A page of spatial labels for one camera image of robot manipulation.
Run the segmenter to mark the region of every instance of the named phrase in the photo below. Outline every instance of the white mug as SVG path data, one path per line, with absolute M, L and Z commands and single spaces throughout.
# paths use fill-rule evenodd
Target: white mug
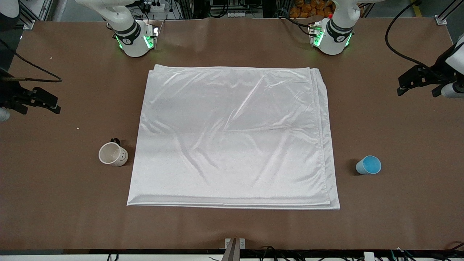
M 110 142 L 100 148 L 98 158 L 103 164 L 120 167 L 126 163 L 128 154 L 127 150 L 121 147 L 119 139 L 112 138 Z

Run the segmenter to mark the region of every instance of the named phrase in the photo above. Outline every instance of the mug handle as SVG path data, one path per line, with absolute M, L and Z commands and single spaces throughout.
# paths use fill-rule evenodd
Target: mug handle
M 110 142 L 114 142 L 114 143 L 118 144 L 119 146 L 121 146 L 121 142 L 119 141 L 118 138 L 112 138 Z

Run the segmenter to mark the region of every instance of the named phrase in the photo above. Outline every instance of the green led light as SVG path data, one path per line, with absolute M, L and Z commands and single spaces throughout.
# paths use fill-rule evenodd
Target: green led light
M 353 35 L 352 33 L 349 34 L 347 43 L 345 44 L 345 47 L 347 47 L 349 45 L 349 39 L 351 38 L 352 35 Z
M 153 41 L 150 37 L 148 36 L 143 36 L 143 39 L 145 40 L 145 43 L 147 43 L 147 47 L 148 48 L 152 48 L 153 47 Z
M 122 49 L 122 44 L 121 44 L 121 42 L 119 41 L 119 38 L 118 38 L 117 36 L 116 36 L 116 40 L 117 40 L 117 42 L 119 43 L 119 48 Z
M 321 44 L 322 38 L 324 37 L 324 32 L 320 32 L 320 34 L 317 37 L 319 39 L 314 40 L 314 45 L 319 46 Z

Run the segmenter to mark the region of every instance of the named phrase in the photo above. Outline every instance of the folded white sheet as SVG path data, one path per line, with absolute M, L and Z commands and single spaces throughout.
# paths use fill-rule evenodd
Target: folded white sheet
M 319 70 L 156 65 L 127 205 L 340 209 Z

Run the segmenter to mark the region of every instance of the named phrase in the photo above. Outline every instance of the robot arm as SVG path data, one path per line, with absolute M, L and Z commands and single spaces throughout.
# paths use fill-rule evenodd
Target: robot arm
M 153 25 L 135 20 L 126 5 L 135 0 L 76 0 L 99 13 L 113 29 L 119 47 L 130 57 L 140 57 L 155 46 Z
M 430 68 L 415 65 L 398 78 L 399 96 L 408 90 L 438 84 L 432 95 L 447 98 L 464 98 L 464 34 L 458 42 L 437 58 Z
M 334 0 L 336 9 L 332 18 L 324 18 L 310 27 L 312 46 L 323 53 L 336 55 L 348 46 L 354 25 L 361 15 L 358 2 L 377 3 L 384 0 Z
M 19 0 L 0 1 L 0 31 L 12 29 L 19 20 Z

